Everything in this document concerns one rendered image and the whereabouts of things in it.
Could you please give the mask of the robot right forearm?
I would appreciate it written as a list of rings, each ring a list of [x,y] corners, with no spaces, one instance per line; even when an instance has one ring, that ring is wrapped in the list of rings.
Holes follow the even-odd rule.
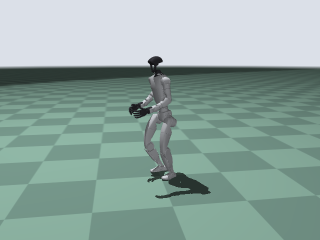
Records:
[[[147,106],[151,101],[153,101],[153,98],[152,98],[152,96],[150,94],[145,100],[142,101],[143,103],[140,105],[141,108]]]

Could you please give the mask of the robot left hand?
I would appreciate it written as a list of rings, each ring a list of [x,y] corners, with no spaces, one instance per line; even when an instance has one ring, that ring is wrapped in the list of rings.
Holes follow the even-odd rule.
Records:
[[[138,109],[141,110],[133,110],[133,112],[138,112],[138,113],[133,113],[136,119],[144,117],[146,114],[150,114],[150,109],[153,107],[147,107],[147,108],[142,108],[142,107],[137,107]]]

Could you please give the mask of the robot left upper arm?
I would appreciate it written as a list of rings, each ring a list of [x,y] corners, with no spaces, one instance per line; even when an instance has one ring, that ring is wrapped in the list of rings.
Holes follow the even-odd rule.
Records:
[[[163,99],[163,101],[166,98],[170,98],[170,103],[172,102],[172,96],[171,96],[171,80],[168,77],[161,77],[161,85],[163,86],[163,90],[164,90],[164,94],[166,95],[166,97]],[[169,103],[169,104],[170,104]]]

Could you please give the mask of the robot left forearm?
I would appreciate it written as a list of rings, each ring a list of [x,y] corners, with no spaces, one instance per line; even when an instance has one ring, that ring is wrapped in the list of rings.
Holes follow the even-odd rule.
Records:
[[[150,113],[157,112],[158,110],[165,108],[166,106],[169,105],[171,102],[170,98],[166,98],[164,101],[160,101],[158,104],[153,105],[152,108],[150,108]]]

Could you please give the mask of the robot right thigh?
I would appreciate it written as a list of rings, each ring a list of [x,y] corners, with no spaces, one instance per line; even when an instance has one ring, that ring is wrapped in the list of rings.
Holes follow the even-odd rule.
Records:
[[[162,121],[159,120],[159,117],[158,117],[158,114],[153,114],[147,125],[146,125],[146,128],[145,128],[145,132],[144,132],[144,147],[148,150],[148,151],[151,151],[154,149],[154,144],[153,142],[151,142],[151,139],[156,131],[156,127],[157,127],[157,124],[161,124]]]

